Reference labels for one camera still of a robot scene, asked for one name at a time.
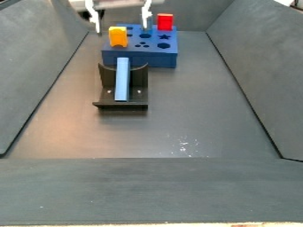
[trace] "gray floor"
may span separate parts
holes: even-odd
[[[178,68],[151,68],[147,113],[91,104],[102,43],[88,35],[7,158],[278,158],[206,33],[181,32]]]
[[[289,160],[2,160],[0,224],[303,222]]]

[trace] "hole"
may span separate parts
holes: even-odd
[[[167,49],[167,48],[171,47],[171,45],[169,43],[159,43],[158,47],[162,48],[162,49]]]
[[[153,37],[153,35],[150,35],[150,34],[141,34],[139,37],[141,37],[142,39],[149,39],[149,38]]]
[[[171,36],[170,35],[159,35],[161,39],[170,39]]]

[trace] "gray wall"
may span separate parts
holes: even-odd
[[[87,35],[67,5],[66,0],[24,0],[0,11],[0,154]]]
[[[205,31],[225,9],[235,0],[166,0],[165,4],[151,7],[154,20],[157,14],[167,12],[178,15],[175,25],[182,31]],[[141,23],[141,7],[111,9],[106,11],[103,29],[115,26],[116,23]]]
[[[235,0],[207,30],[282,155],[303,160],[303,16]]]

